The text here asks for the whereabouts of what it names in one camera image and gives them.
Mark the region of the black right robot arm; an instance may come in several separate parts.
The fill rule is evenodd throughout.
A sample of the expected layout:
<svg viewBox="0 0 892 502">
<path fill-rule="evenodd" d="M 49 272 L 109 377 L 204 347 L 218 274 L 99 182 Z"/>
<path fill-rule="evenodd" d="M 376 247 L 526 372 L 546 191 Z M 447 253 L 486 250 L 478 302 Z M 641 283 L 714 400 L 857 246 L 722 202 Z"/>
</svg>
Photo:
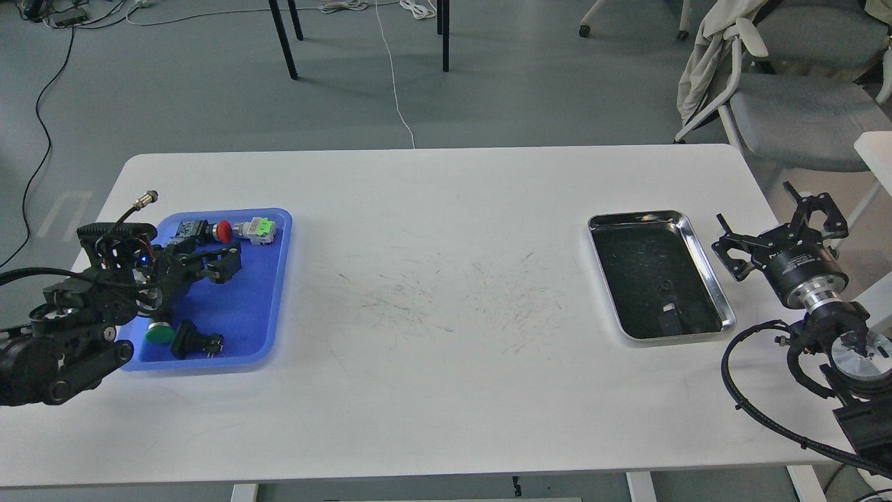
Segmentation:
<svg viewBox="0 0 892 502">
<path fill-rule="evenodd" d="M 772 432 L 803 449 L 839 463 L 890 477 L 890 339 L 868 327 L 870 313 L 841 293 L 849 283 L 826 241 L 847 238 L 849 226 L 831 195 L 803 195 L 790 182 L 787 194 L 796 201 L 791 220 L 756 237 L 733 232 L 717 219 L 723 235 L 712 245 L 737 282 L 759 271 L 781 305 L 803 310 L 801 321 L 773 320 L 756 324 L 730 340 L 720 373 L 736 407 Z M 835 398 L 833 415 L 851 452 L 807 438 L 772 420 L 743 394 L 732 379 L 733 349 L 764 330 L 780 331 L 776 343 L 786 347 L 786 363 L 794 381 L 821 398 Z"/>
</svg>

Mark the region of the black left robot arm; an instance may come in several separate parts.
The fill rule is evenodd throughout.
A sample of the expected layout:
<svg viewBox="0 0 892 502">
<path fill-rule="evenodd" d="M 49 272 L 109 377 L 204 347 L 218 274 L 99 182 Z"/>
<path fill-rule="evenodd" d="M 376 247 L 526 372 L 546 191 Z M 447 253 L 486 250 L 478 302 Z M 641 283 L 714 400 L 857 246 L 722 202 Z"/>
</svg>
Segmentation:
<svg viewBox="0 0 892 502">
<path fill-rule="evenodd" d="M 153 225 L 128 222 L 131 214 L 158 200 L 149 190 L 115 222 L 77 229 L 90 266 L 82 273 L 48 267 L 2 274 L 2 283 L 38 275 L 63 280 L 43 291 L 45 302 L 29 322 L 2 330 L 1 403 L 58 406 L 130 362 L 136 349 L 116 330 L 146 318 L 147 341 L 169 345 L 172 355 L 208 356 L 223 347 L 220 334 L 204 335 L 194 322 L 173 327 L 174 308 L 192 284 L 206 277 L 228 282 L 241 269 L 241 245 L 227 220 L 188 220 L 166 245 L 153 244 Z"/>
</svg>

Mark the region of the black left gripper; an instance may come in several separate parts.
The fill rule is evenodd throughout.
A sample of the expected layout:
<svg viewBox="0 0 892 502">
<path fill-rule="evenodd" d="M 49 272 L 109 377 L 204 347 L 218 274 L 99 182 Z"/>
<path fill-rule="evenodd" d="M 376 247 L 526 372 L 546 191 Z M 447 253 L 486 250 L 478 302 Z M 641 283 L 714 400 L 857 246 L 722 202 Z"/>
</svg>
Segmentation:
<svg viewBox="0 0 892 502">
<path fill-rule="evenodd" d="M 144 318 L 172 318 L 176 303 L 190 289 L 187 277 L 191 282 L 207 279 L 224 284 L 242 270 L 239 245 L 185 255 L 184 267 L 164 248 L 152 248 L 152 251 L 152 259 L 141 261 L 136 269 L 138 284 L 154 284 L 153 288 L 143 288 L 137 293 L 138 315 Z"/>
</svg>

